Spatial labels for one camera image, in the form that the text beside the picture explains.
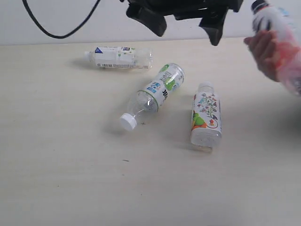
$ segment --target water bottle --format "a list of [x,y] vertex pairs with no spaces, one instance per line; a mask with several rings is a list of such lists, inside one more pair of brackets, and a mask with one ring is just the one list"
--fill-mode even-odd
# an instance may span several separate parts
[[85,59],[97,67],[150,69],[152,52],[150,48],[97,47],[85,52]]
[[204,152],[212,152],[222,139],[221,104],[210,82],[201,83],[193,97],[190,141]]
[[293,20],[283,8],[271,6],[265,0],[252,4],[253,30],[276,31],[277,46],[272,60],[277,69],[277,80],[290,92],[301,95],[301,48]]
[[159,110],[169,95],[184,82],[184,71],[176,64],[166,64],[143,89],[136,92],[127,106],[127,113],[120,118],[121,126],[132,131],[144,124]]

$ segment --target table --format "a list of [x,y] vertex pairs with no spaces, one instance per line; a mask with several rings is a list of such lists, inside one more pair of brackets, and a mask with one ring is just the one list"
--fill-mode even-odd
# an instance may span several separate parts
[[[301,101],[241,38],[151,47],[150,71],[94,68],[97,44],[0,47],[0,225],[283,226],[301,221]],[[128,98],[169,62],[186,72],[151,124],[119,127]],[[211,81],[223,139],[189,144],[192,96]]]

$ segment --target clear plastic bottle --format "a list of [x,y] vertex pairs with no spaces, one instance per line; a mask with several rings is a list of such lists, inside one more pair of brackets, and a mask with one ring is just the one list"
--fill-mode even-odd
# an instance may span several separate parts
[[301,48],[293,20],[283,8],[271,6],[265,0],[255,1],[252,11],[255,32],[276,31],[277,46],[272,60],[277,69],[277,79],[290,92],[301,96]]
[[222,139],[221,104],[210,82],[201,83],[193,98],[190,141],[204,152],[212,152]]
[[163,105],[168,96],[184,82],[183,69],[174,63],[166,64],[155,79],[136,92],[120,118],[121,126],[132,131],[138,124],[148,121]]
[[97,47],[85,52],[85,59],[97,67],[150,69],[153,58],[150,48]]

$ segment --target human hand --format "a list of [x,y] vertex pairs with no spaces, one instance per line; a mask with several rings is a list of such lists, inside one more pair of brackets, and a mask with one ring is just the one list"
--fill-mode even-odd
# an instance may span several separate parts
[[265,76],[277,81],[276,66],[272,60],[276,53],[276,34],[273,31],[259,31],[255,36],[244,39],[249,47],[258,70]]

